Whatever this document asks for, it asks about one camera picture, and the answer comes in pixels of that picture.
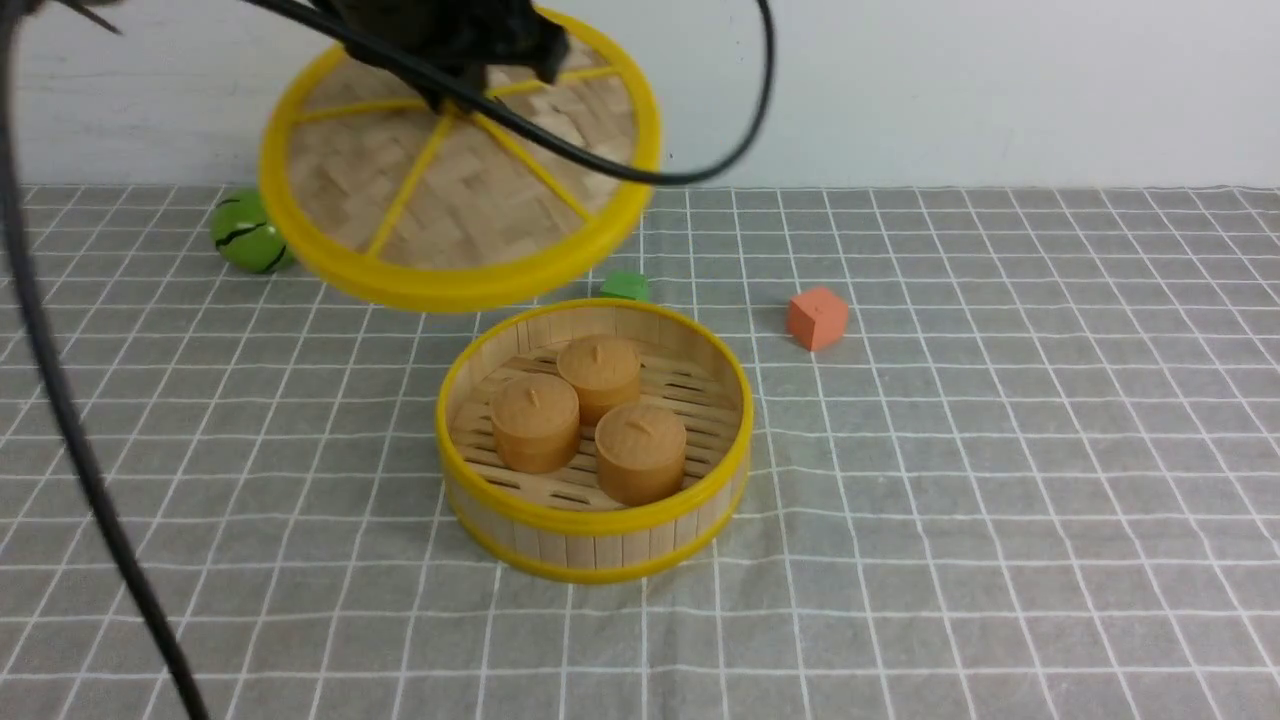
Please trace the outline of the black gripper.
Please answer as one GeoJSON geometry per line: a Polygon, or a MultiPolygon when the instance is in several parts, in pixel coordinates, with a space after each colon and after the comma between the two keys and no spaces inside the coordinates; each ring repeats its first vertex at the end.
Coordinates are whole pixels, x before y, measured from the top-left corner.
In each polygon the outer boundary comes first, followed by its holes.
{"type": "Polygon", "coordinates": [[[488,94],[490,67],[556,82],[570,33],[531,1],[326,1],[325,14],[488,94]]]}

